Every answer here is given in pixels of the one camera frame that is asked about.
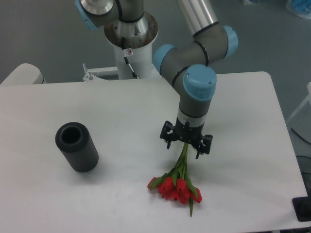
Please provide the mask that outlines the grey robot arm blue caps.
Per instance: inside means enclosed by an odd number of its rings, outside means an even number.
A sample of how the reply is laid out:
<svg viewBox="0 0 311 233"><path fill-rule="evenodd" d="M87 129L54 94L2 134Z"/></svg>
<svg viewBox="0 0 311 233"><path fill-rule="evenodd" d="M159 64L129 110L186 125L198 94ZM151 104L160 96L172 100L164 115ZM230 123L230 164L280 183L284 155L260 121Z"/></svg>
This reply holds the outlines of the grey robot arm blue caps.
<svg viewBox="0 0 311 233"><path fill-rule="evenodd" d="M193 41L182 48L165 44L152 52L158 25L143 1L75 2L89 29L103 27L114 49L119 79L147 79L155 68L179 94L176 123L166 121L160 138L168 145L182 141L198 154L209 154L212 136L202 135L202 129L217 82L209 65L234 53L238 37L231 27L219 24L208 0L180 0L178 5Z"/></svg>

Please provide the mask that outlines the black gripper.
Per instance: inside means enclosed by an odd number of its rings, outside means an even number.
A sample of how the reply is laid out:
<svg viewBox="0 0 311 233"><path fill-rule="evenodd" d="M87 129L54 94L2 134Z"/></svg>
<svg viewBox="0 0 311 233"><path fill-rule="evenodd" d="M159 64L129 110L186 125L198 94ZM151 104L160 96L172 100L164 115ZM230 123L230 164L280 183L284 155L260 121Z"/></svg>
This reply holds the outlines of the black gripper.
<svg viewBox="0 0 311 233"><path fill-rule="evenodd" d="M165 121L160 138L167 143L167 149L170 148L172 142L177 140L191 144L197 150L195 159L198 159L200 155L210 153L213 140L211 134L202 135L203 126L201 124L194 127L188 121L183 124L178 118L175 126L171 122Z"/></svg>

